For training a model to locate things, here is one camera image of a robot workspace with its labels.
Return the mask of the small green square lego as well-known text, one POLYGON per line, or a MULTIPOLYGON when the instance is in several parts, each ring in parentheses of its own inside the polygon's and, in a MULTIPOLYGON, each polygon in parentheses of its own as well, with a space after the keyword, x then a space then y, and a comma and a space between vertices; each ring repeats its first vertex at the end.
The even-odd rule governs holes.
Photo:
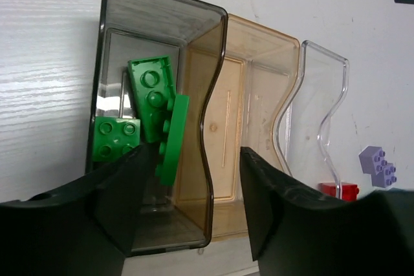
POLYGON ((140 145, 140 120, 97 116, 94 123, 93 162, 114 162, 140 145))

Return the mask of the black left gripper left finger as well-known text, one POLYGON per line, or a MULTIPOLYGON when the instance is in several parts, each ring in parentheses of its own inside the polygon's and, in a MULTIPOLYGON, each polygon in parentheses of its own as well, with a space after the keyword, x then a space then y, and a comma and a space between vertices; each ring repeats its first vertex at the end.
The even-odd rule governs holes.
POLYGON ((120 275, 158 145, 147 143, 82 177, 1 204, 2 275, 120 275))

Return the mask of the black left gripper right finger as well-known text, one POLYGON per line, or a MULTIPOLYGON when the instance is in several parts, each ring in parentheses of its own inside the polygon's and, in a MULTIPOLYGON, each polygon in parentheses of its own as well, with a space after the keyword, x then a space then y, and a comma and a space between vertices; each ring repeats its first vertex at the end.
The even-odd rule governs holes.
POLYGON ((413 193, 354 202, 325 195, 240 152, 252 258, 261 275, 412 275, 413 193))

